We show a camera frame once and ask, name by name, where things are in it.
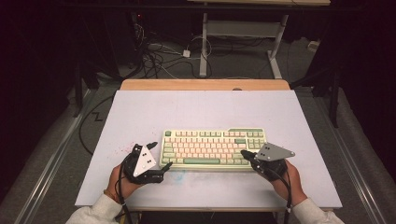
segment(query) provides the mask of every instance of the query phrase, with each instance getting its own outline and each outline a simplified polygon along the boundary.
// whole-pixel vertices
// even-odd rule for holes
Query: green and white keyboard
[[[166,130],[160,166],[171,161],[171,170],[252,171],[240,151],[258,152],[265,143],[262,128]]]

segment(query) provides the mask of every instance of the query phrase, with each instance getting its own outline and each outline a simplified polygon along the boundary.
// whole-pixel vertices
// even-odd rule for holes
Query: person
[[[318,208],[315,203],[308,198],[301,185],[300,174],[297,168],[292,165],[289,161],[285,160],[288,166],[288,174],[285,174],[284,179],[291,185],[291,205],[292,212],[298,218],[301,223],[344,223],[338,218],[333,212],[324,212]],[[121,205],[115,186],[119,180],[120,165],[113,168],[111,176],[108,181],[107,189],[105,193],[99,197],[97,202],[93,206],[86,206],[79,208],[72,216],[67,220],[67,224],[77,223],[117,223],[115,217],[120,213]],[[126,178],[121,180],[122,195],[124,198],[128,198],[134,193],[135,190],[141,188],[143,185],[136,185],[130,183]],[[284,198],[288,199],[289,192],[285,185],[280,180],[270,182],[276,193]]]

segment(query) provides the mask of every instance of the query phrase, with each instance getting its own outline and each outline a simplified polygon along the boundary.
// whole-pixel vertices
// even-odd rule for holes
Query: sleeve
[[[105,194],[101,195],[93,206],[79,208],[67,220],[67,224],[78,223],[117,223],[115,216],[120,212],[122,206]]]
[[[311,199],[305,199],[293,207],[294,215],[304,224],[344,223],[334,212],[322,211]]]

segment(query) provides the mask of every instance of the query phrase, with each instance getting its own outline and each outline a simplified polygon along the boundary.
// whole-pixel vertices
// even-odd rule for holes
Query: table
[[[203,91],[205,86],[210,91]],[[229,91],[234,88],[243,91]],[[299,168],[309,197],[323,209],[342,206],[295,92],[288,90],[286,81],[220,79],[124,81],[76,205],[95,203],[111,169],[135,143],[161,142],[164,129],[231,126],[263,127],[269,142],[296,153],[290,161]],[[158,160],[159,147],[151,152]],[[126,202],[139,211],[283,211],[286,205],[269,182],[254,172],[169,171],[161,184],[138,189]]]
[[[256,4],[256,5],[282,5],[282,6],[328,6],[330,0],[190,0],[209,3],[226,4]],[[200,77],[206,77],[207,66],[207,36],[208,35],[232,35],[252,37],[274,37],[275,42],[272,50],[267,51],[274,78],[282,78],[276,62],[276,54],[279,49],[282,35],[286,28],[289,15],[283,15],[280,22],[257,22],[257,21],[210,21],[207,13],[204,13],[202,31],[202,49],[200,61]]]

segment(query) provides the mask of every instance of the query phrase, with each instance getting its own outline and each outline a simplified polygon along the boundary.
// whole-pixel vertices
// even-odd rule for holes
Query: person's left hand
[[[120,165],[113,168],[111,172],[111,176],[108,180],[107,190],[115,196],[116,202],[119,203],[119,173],[120,173]],[[142,187],[143,185],[137,185],[129,182],[129,180],[122,174],[121,179],[121,191],[122,197],[127,199],[131,194],[138,188]]]

